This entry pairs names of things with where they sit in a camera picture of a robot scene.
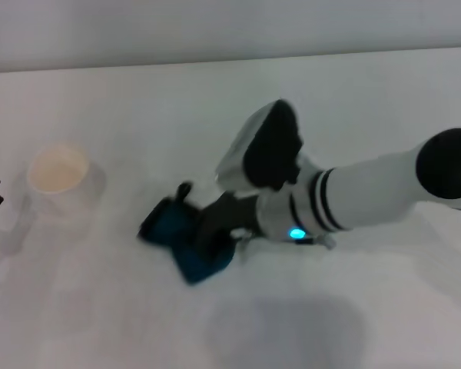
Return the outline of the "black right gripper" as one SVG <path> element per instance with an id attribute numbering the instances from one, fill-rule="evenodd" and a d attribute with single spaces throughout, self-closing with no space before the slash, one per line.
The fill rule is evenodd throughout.
<path id="1" fill-rule="evenodd" d="M 262 236 L 257 219 L 258 196 L 237 198 L 223 193 L 201 211 L 197 226 L 197 253 L 206 263 L 227 260 L 234 256 L 237 240 L 231 236 L 243 229 L 251 238 Z"/>

